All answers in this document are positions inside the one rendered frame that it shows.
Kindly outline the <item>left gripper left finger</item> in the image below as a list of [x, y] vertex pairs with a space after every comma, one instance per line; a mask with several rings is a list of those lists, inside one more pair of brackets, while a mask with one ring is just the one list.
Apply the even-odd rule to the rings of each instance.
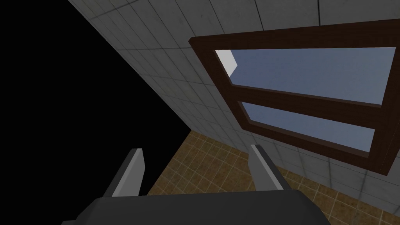
[[144, 172], [143, 150], [131, 149], [103, 197], [138, 196]]

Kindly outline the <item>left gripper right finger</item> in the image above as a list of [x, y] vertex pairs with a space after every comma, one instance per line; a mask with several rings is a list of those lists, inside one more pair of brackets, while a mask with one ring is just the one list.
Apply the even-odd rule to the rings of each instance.
[[260, 145], [251, 145], [248, 167], [256, 191], [289, 190], [290, 186]]

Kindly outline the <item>dark brown framed window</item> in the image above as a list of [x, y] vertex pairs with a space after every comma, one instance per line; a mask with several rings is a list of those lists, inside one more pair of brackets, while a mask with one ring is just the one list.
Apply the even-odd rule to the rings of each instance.
[[[197, 36], [189, 44], [243, 130], [387, 176], [400, 150], [400, 19]], [[217, 50], [395, 47], [380, 105], [234, 85]], [[251, 120], [243, 102], [374, 129], [369, 152]]]

